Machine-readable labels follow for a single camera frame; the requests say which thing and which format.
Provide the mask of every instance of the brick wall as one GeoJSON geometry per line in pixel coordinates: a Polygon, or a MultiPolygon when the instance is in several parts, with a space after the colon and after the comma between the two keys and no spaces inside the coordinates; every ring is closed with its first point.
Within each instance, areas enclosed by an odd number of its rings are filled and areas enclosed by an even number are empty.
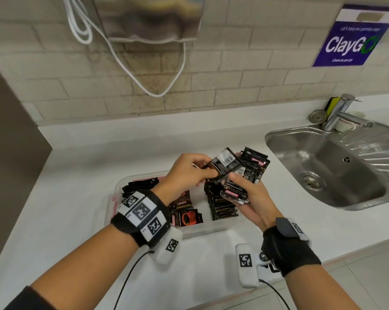
{"type": "MultiPolygon", "coordinates": [[[[362,67],[311,68],[342,3],[389,0],[206,0],[198,41],[164,98],[125,75],[95,33],[79,44],[62,0],[0,0],[0,72],[39,125],[389,93],[389,30],[362,67]]],[[[181,44],[115,44],[142,84],[163,92],[181,44]]]]}

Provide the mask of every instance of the faucet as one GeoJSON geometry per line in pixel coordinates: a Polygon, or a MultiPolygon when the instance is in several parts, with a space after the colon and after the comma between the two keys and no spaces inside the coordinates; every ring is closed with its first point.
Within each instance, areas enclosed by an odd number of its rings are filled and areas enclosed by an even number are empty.
{"type": "Polygon", "coordinates": [[[321,129],[324,131],[332,131],[340,118],[357,124],[362,129],[372,128],[375,125],[374,121],[368,121],[346,113],[353,101],[361,102],[353,95],[344,93],[329,114],[327,122],[321,126],[321,129]]]}

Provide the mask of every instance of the sink basin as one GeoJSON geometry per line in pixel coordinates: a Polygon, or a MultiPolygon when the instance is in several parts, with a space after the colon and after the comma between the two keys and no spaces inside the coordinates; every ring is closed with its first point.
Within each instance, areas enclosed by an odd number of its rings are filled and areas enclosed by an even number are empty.
{"type": "Polygon", "coordinates": [[[318,126],[266,135],[270,150],[316,199],[361,210],[389,202],[389,127],[324,132],[318,126]]]}

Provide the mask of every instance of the coiled white cable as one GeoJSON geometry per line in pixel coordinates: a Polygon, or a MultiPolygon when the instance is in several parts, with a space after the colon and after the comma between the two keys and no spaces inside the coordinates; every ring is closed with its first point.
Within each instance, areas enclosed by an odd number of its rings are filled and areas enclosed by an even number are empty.
{"type": "Polygon", "coordinates": [[[186,45],[185,45],[185,43],[183,43],[183,62],[182,62],[182,66],[180,67],[179,72],[177,73],[176,77],[172,80],[170,86],[163,93],[156,95],[154,93],[149,92],[146,88],[144,88],[143,85],[137,80],[137,78],[135,78],[133,76],[133,74],[131,74],[131,72],[127,69],[127,67],[125,67],[124,64],[120,61],[120,59],[118,58],[117,54],[114,51],[114,48],[113,48],[111,42],[104,35],[104,32],[102,32],[102,30],[100,28],[98,28],[98,26],[96,24],[94,24],[93,21],[88,17],[87,9],[85,8],[85,6],[81,2],[81,0],[63,0],[63,1],[64,1],[65,9],[67,11],[68,24],[70,26],[71,31],[73,32],[74,37],[79,42],[81,42],[84,45],[89,45],[93,41],[93,34],[92,34],[91,26],[94,27],[94,29],[96,31],[98,31],[98,33],[107,42],[107,44],[110,48],[110,51],[111,51],[112,55],[114,56],[115,60],[117,61],[117,63],[130,76],[130,78],[133,79],[134,82],[141,89],[143,89],[143,91],[145,93],[147,93],[148,95],[150,95],[152,97],[161,98],[162,96],[164,96],[166,93],[169,92],[169,90],[172,88],[172,86],[174,85],[176,80],[179,78],[179,76],[183,72],[183,68],[185,67],[185,63],[186,63],[186,45]],[[77,15],[79,16],[79,18],[84,23],[85,30],[81,30],[78,27],[73,8],[77,12],[77,15]],[[79,35],[87,36],[87,39],[84,40],[79,35]]]}

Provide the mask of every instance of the forearm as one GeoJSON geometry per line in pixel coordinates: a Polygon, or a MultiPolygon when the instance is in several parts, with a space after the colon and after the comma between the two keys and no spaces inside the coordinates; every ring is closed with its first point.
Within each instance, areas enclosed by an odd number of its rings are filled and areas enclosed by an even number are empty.
{"type": "Polygon", "coordinates": [[[94,309],[138,249],[132,236],[108,225],[33,284],[58,310],[94,309]]]}
{"type": "Polygon", "coordinates": [[[305,265],[286,277],[298,310],[361,310],[321,265],[305,265]]]}

